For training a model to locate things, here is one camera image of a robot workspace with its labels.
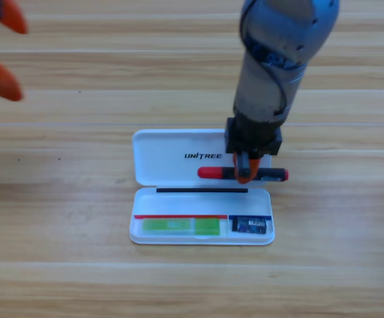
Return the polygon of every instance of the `red strip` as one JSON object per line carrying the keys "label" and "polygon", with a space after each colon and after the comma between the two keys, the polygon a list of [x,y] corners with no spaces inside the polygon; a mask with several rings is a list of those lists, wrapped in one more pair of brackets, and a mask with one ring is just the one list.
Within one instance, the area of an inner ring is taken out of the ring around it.
{"label": "red strip", "polygon": [[227,219],[227,215],[135,215],[135,219]]}

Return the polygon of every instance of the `cable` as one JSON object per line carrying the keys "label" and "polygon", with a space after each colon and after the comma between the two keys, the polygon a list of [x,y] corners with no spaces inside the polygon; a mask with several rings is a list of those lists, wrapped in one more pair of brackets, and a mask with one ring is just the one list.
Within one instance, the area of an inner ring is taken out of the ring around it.
{"label": "cable", "polygon": [[285,93],[285,89],[284,89],[282,83],[280,82],[280,80],[278,79],[278,77],[276,76],[276,74],[274,74],[272,70],[270,70],[268,67],[266,67],[266,65],[260,63],[260,61],[258,61],[258,59],[256,59],[256,57],[253,55],[252,48],[250,48],[249,45],[246,43],[244,35],[243,35],[243,26],[245,24],[245,19],[248,16],[252,7],[256,4],[256,2],[257,2],[257,0],[252,0],[240,18],[240,26],[239,26],[240,39],[241,39],[244,47],[246,47],[246,50],[248,51],[248,53],[252,57],[252,59],[254,59],[254,61],[258,65],[261,66],[261,68],[270,76],[270,78],[276,83],[277,87],[279,88],[281,98],[282,98],[282,106],[278,111],[275,111],[274,115],[277,116],[277,115],[282,114],[283,111],[285,111],[285,109],[287,108],[287,96]]}

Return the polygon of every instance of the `wood grain surface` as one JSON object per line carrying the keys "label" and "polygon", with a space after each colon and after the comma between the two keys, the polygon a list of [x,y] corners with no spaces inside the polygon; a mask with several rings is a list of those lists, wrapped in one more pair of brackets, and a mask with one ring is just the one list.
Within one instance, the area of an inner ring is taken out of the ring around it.
{"label": "wood grain surface", "polygon": [[241,0],[20,0],[0,26],[0,318],[384,318],[384,0],[343,0],[269,184],[261,247],[129,239],[131,136],[222,128]]}

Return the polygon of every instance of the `open case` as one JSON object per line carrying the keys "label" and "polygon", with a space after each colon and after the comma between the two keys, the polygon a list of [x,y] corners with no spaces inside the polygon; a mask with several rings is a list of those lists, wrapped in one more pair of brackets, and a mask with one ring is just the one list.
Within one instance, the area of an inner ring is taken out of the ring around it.
{"label": "open case", "polygon": [[[133,136],[130,238],[138,244],[266,245],[275,237],[265,182],[202,179],[200,167],[234,167],[224,129],[149,129]],[[264,156],[261,168],[271,167]],[[253,227],[249,233],[247,225]]]}

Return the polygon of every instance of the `white case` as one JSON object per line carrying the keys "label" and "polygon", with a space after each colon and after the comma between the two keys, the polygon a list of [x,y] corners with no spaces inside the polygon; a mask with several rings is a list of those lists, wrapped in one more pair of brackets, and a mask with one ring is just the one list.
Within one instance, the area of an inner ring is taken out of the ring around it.
{"label": "white case", "polygon": [[[275,237],[270,195],[252,181],[240,185],[235,180],[210,180],[198,176],[202,166],[233,167],[233,156],[224,152],[223,129],[147,129],[133,136],[136,180],[144,187],[135,194],[130,222],[130,238],[138,244],[222,244],[266,245]],[[264,156],[262,168],[271,167],[271,157]],[[158,192],[164,188],[222,188],[229,192]],[[185,218],[190,224],[183,231],[166,229],[148,232],[143,217],[162,216]],[[196,235],[191,227],[196,218],[220,219],[218,235]],[[266,234],[232,231],[231,216],[263,216]]]}

